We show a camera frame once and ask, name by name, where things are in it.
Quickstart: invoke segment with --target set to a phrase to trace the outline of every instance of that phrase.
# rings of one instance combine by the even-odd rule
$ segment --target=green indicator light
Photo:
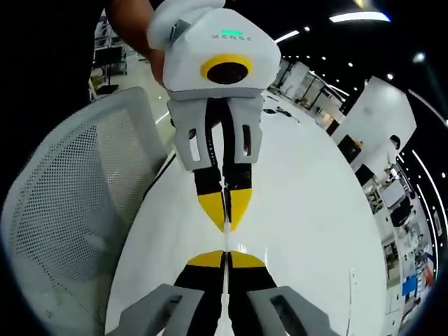
[[[224,35],[238,35],[238,36],[243,36],[244,35],[239,30],[229,30],[229,29],[221,30],[221,33],[224,34]]]

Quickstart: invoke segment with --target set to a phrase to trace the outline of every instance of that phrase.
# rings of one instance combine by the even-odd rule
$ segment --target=white table
[[[193,175],[177,159],[148,193],[118,263],[106,332],[118,325],[123,309],[160,284],[173,284],[189,259],[228,244],[263,260],[278,286],[291,286],[321,308],[340,335],[349,319],[348,335],[380,335],[386,272],[368,201],[325,131],[276,99],[266,99],[265,108],[281,106],[301,123],[262,114],[253,196],[236,232],[226,238],[207,218]],[[213,130],[218,158],[221,134],[220,127]],[[217,335],[232,335],[230,327],[219,327]]]

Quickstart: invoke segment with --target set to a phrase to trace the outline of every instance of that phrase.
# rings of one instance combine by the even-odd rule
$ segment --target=yellow lens ring
[[[244,55],[239,54],[219,54],[203,63],[201,66],[201,76],[208,80],[207,74],[211,68],[222,63],[237,63],[243,65],[247,69],[247,74],[253,70],[252,61]]]

